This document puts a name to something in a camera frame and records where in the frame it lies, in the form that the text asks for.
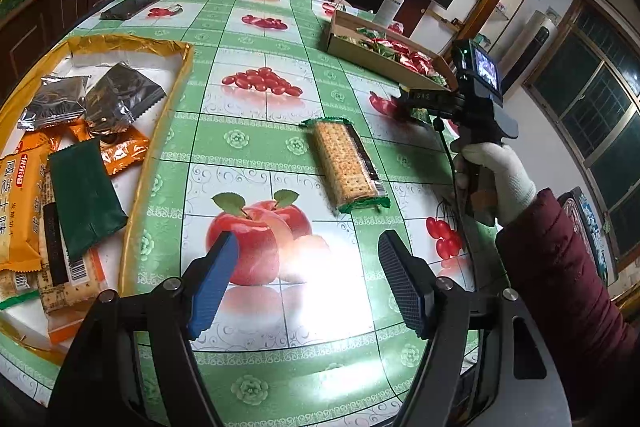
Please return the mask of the white gloved right hand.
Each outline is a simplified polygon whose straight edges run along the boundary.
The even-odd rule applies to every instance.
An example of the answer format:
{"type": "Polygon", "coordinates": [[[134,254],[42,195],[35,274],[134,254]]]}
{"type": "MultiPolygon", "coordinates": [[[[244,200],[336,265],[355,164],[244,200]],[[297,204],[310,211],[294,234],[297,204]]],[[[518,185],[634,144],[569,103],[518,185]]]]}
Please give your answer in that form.
{"type": "Polygon", "coordinates": [[[465,191],[469,185],[468,166],[479,165],[494,174],[499,225],[510,225],[536,198],[535,183],[509,145],[478,143],[462,145],[460,139],[450,144],[454,156],[454,179],[457,188],[465,191]]]}

